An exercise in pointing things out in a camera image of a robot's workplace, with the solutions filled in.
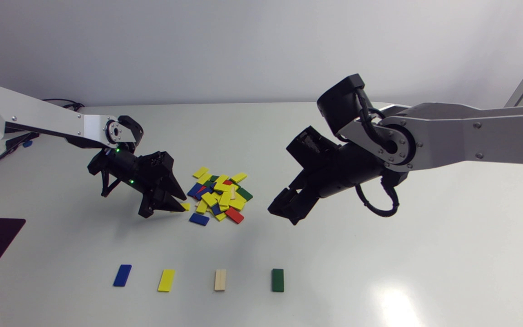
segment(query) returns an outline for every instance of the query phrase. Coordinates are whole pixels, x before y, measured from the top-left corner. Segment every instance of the wooden block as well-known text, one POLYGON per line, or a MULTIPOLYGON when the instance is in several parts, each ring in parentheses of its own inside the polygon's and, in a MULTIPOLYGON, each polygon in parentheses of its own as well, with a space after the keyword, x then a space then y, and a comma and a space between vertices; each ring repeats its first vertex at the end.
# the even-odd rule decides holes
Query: wooden block
POLYGON ((203 185, 205 182, 207 182, 211 178, 210 173, 204 173, 199 179, 197 180, 197 183, 203 185))
POLYGON ((234 182, 236 182, 236 183, 238 183, 238 182, 241 182, 242 180, 245 180, 246 177, 247 177, 247 174, 245 174, 245 173, 239 173, 239 174, 233 176, 233 177, 231 178, 231 180, 234 181, 234 182))
POLYGON ((118 269, 118 273, 116 273, 116 278, 114 278, 114 284, 113 286, 118 287, 124 287, 126 285, 126 280, 128 279, 128 274, 130 273, 130 269, 132 269, 132 265, 120 265, 120 268, 118 269))
POLYGON ((173 278, 175 278, 175 269, 164 269, 160 277, 160 282, 158 283, 157 291, 170 292, 171 286, 173 285, 173 278))
POLYGON ((227 175, 221 175, 221 176, 219 176, 219 177, 215 180, 215 182, 216 182, 217 184, 223 184, 223 182, 226 181, 227 178, 229 178, 229 176, 227 176, 227 175))
POLYGON ((231 220, 233 220, 236 223, 240 223, 241 221, 243 221, 243 216, 241 215, 241 213, 238 213, 237 210, 233 208, 227 209, 225 213, 227 217, 231 218, 231 220))
POLYGON ((216 215, 215 218, 216 218, 218 221, 222 221, 222 220, 224 220, 224 219, 227 218, 227 215, 226 215, 226 213, 220 213, 220 214, 216 215))
POLYGON ((222 198, 219 199, 219 205, 229 205, 231 192, 223 192, 222 198))
POLYGON ((203 200, 199 201, 199 207, 195 210, 197 213, 204 214, 207 211, 207 203, 203 200))
POLYGON ((207 167, 201 167, 201 168, 199 168, 199 169, 195 172, 195 174, 193 174, 193 177, 195 177, 195 178, 200 178, 201 176, 203 176, 203 174, 205 174, 205 173, 208 172, 208 171, 209 171, 209 168, 207 168, 207 167))
POLYGON ((217 200, 213 197, 211 193, 205 193, 201 195, 201 199, 205 200, 209 207, 212 207, 217 204, 217 200))
POLYGON ((226 275, 227 275, 227 270, 226 269, 217 269, 215 271, 215 286, 214 286, 214 290, 216 292, 225 290, 226 275))
POLYGON ((272 269, 271 270, 271 291, 272 292, 283 292, 284 291, 284 269, 272 269))
POLYGON ((249 201, 249 200, 253 199, 253 195, 249 194, 249 192, 246 191, 244 188, 239 188, 238 190, 236 190, 236 192, 239 195, 243 196, 245 201, 249 201))
POLYGON ((231 199, 229 201, 229 206, 234 207, 235 209, 240 211, 241 209, 243 209, 243 207, 245 207, 245 201, 241 201, 238 199, 231 199))
POLYGON ((223 183, 216 183, 213 187, 213 190, 221 191, 221 192, 231 192, 231 186, 225 185, 223 183))

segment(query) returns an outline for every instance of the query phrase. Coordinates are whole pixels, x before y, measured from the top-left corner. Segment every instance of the blue block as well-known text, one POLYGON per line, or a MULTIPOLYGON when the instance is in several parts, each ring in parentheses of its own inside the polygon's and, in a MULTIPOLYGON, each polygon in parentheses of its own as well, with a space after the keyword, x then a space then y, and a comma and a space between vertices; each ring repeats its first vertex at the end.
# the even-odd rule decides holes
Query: blue block
POLYGON ((211 193, 211 192, 213 192, 213 190, 212 190, 211 188, 204 188, 201 192, 197 193, 197 194, 195 195, 195 197, 196 197, 197 199, 201 199, 201 195, 203 195, 203 194, 205 194, 205 193, 211 193))
POLYGON ((193 215, 189 218, 189 221, 205 226, 209 222, 209 217, 205 217, 205 216, 199 215, 197 213, 193 213, 193 215))
POLYGON ((197 191, 201 190, 202 187, 203 185, 196 183, 195 186, 193 186, 193 188, 187 192, 187 195, 189 195, 189 197, 195 197, 195 195, 197 195, 197 191))
POLYGON ((130 269, 132 269, 132 267, 132 265, 120 265, 120 269, 118 269, 116 278, 114 278, 113 285, 124 287, 126 285, 126 280, 128 279, 128 274, 130 273, 130 269))
POLYGON ((222 214, 222 210, 219 208, 219 204, 212 206, 211 211, 213 211, 213 214, 216 216, 222 214))

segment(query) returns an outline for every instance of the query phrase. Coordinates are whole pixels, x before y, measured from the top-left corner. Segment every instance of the table surface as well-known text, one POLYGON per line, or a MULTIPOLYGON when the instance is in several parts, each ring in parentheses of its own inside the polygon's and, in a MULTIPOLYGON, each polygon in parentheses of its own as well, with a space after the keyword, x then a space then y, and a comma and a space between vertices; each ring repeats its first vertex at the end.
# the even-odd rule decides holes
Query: table surface
MULTIPOLYGON (((353 190, 321 199, 297 226, 267 212, 301 170, 285 147, 309 125, 334 139, 314 103, 85 108, 129 114, 137 155, 168 151, 191 174, 246 172, 254 198, 236 225, 191 213, 137 215, 141 195, 100 196, 95 149, 41 136, 0 163, 0 217, 27 223, 0 260, 9 326, 523 325, 523 165, 464 162, 411 172, 399 213, 370 213, 353 190), (125 287, 113 287, 121 264, 125 287), (271 270, 285 271, 272 292, 271 270), (157 292, 176 269, 171 292, 157 292), (216 269, 227 290, 214 292, 216 269)), ((390 206, 378 181, 372 203, 390 206)))

